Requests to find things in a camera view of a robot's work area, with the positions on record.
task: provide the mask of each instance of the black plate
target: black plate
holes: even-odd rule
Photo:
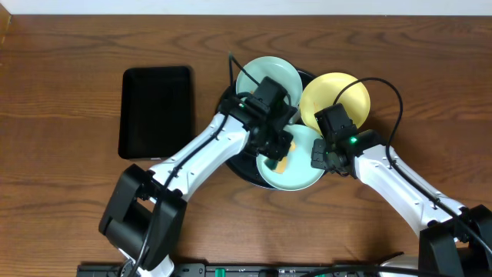
[[[301,77],[302,81],[302,88],[306,88],[306,86],[316,78],[315,75],[306,72],[302,69],[298,69],[299,75]],[[225,97],[227,97],[230,94],[235,94],[234,90],[231,89],[231,87],[228,87],[224,94],[221,97],[221,100]],[[304,124],[302,123],[302,120],[299,119],[297,124]],[[230,158],[229,160],[226,161],[225,163],[228,165],[228,167],[240,178],[242,178],[245,181],[248,181],[254,185],[260,186],[262,188],[266,189],[276,189],[272,187],[270,184],[268,184],[260,175],[260,172],[258,171],[258,167],[256,166],[256,156],[249,155],[245,152],[241,152],[237,154],[236,156]]]

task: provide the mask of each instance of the white wall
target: white wall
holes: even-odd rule
[[[16,14],[492,15],[492,0],[0,0]]]

